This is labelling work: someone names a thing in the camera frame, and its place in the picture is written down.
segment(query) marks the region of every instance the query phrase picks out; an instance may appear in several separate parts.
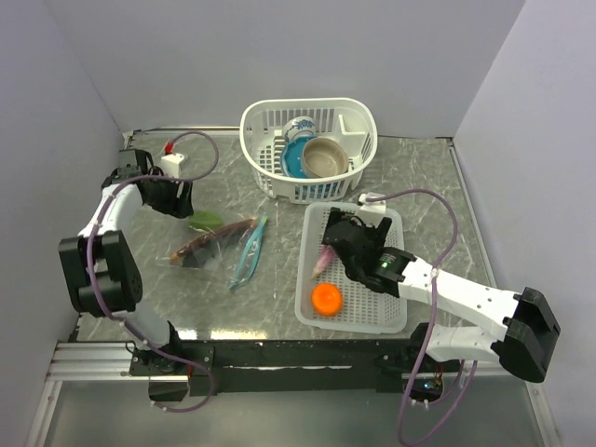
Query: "gray plastic basket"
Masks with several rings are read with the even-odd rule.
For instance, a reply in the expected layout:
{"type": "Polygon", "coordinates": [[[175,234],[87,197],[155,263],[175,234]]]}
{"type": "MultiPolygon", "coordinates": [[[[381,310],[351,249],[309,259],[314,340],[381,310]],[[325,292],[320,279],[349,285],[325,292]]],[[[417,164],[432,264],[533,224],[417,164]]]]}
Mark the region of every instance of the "gray plastic basket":
{"type": "MultiPolygon", "coordinates": [[[[296,282],[294,307],[296,317],[304,324],[336,331],[366,333],[401,331],[406,325],[406,300],[386,293],[369,291],[362,284],[348,279],[339,259],[335,259],[317,279],[311,278],[332,207],[347,212],[356,212],[359,209],[356,204],[343,202],[316,202],[306,208],[296,282]],[[344,307],[333,317],[323,317],[311,304],[312,290],[321,282],[336,285],[344,297],[344,307]]],[[[393,221],[387,234],[386,245],[403,249],[401,216],[394,210],[387,210],[386,215],[393,221]]]]}

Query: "beige bowl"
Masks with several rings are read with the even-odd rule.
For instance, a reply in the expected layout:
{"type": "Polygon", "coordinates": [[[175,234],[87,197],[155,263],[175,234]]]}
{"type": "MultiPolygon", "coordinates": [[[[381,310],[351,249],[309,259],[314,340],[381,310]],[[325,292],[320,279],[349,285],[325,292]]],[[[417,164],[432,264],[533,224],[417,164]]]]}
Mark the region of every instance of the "beige bowl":
{"type": "Polygon", "coordinates": [[[317,137],[305,144],[301,164],[306,177],[333,177],[347,172],[347,155],[335,141],[317,137]]]}

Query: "marble tabletop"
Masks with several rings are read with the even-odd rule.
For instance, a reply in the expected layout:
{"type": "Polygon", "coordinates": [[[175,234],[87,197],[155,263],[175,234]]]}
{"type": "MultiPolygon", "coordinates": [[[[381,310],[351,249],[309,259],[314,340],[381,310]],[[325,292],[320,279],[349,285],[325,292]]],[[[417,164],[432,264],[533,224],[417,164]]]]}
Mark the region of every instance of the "marble tabletop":
{"type": "MultiPolygon", "coordinates": [[[[156,155],[167,139],[154,133],[135,136],[132,147],[156,155]]],[[[397,334],[322,330],[298,321],[294,295],[305,206],[293,205],[284,198],[269,198],[258,188],[237,136],[216,136],[215,140],[220,162],[210,176],[195,183],[193,206],[195,210],[218,212],[229,222],[267,213],[261,259],[252,280],[229,291],[228,280],[218,270],[207,274],[167,265],[165,256],[181,241],[192,238],[185,221],[143,207],[126,234],[142,274],[143,301],[170,320],[183,339],[403,338],[418,323],[427,321],[430,307],[415,302],[408,303],[408,323],[397,334]]],[[[176,145],[176,150],[190,157],[184,166],[186,175],[199,173],[213,157],[209,143],[201,137],[187,137],[176,145]]],[[[441,193],[457,215],[459,239],[443,268],[488,285],[479,241],[447,140],[379,138],[375,159],[364,171],[358,188],[350,191],[344,201],[355,201],[361,192],[391,193],[415,187],[441,193]]],[[[388,206],[397,210],[403,220],[405,250],[432,261],[449,242],[451,221],[441,203],[431,197],[407,196],[391,200],[388,206]]],[[[459,322],[459,318],[439,314],[439,324],[453,326],[459,322]]],[[[79,341],[127,339],[119,326],[105,318],[85,315],[79,320],[79,341]]]]}

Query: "dish rack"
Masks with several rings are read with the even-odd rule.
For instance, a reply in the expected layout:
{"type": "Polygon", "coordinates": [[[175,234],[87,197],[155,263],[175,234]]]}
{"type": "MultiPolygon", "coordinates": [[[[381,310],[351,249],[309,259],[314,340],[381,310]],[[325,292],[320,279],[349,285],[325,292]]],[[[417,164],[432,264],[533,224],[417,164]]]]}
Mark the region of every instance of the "dish rack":
{"type": "Polygon", "coordinates": [[[252,175],[270,197],[284,196],[292,203],[337,200],[348,187],[356,188],[362,172],[376,154],[377,132],[369,109],[348,98],[270,100],[256,102],[242,115],[240,144],[251,163],[252,175]],[[317,136],[336,141],[347,154],[345,174],[325,179],[284,176],[281,153],[286,146],[282,128],[296,116],[315,120],[317,136]]]}
{"type": "MultiPolygon", "coordinates": [[[[364,285],[348,279],[339,259],[333,260],[318,278],[311,278],[333,207],[344,212],[356,212],[360,208],[356,204],[344,202],[318,202],[306,208],[296,281],[296,317],[309,326],[337,331],[376,334],[402,331],[407,321],[406,300],[370,291],[364,285]],[[323,317],[311,303],[312,290],[321,282],[330,282],[337,286],[344,298],[342,310],[333,317],[323,317]]],[[[393,221],[387,233],[386,245],[403,250],[401,216],[397,211],[389,209],[386,210],[386,216],[393,221]]]]}

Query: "orange fruit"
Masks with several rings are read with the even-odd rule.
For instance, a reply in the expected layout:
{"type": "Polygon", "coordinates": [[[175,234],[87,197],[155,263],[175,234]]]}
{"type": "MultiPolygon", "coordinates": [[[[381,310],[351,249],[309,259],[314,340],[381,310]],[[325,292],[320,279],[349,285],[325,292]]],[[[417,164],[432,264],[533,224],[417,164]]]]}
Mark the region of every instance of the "orange fruit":
{"type": "Polygon", "coordinates": [[[311,301],[315,310],[325,317],[332,317],[342,310],[342,293],[333,284],[323,282],[313,290],[311,301]]]}

